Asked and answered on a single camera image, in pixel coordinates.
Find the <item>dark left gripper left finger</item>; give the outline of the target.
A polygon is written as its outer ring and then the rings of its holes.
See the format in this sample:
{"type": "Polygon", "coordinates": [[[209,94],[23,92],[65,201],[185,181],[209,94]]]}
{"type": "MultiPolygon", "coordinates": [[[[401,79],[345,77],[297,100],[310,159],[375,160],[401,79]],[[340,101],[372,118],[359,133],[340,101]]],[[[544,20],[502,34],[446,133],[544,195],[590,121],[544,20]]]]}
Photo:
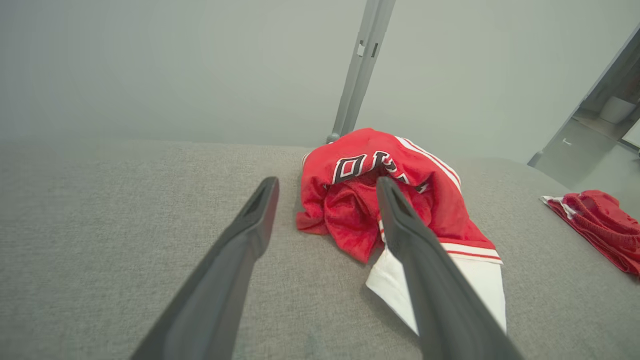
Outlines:
{"type": "Polygon", "coordinates": [[[158,317],[133,360],[230,360],[256,262],[269,246],[277,177],[264,178],[158,317]]]}

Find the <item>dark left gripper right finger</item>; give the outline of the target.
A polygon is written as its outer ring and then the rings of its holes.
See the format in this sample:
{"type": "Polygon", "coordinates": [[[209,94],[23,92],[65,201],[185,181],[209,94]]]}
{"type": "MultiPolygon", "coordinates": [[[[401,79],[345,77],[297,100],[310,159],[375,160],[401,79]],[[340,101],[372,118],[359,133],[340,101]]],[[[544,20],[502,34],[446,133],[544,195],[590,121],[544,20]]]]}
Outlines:
{"type": "Polygon", "coordinates": [[[425,360],[521,360],[393,178],[376,183],[386,243],[401,262],[425,360]]]}

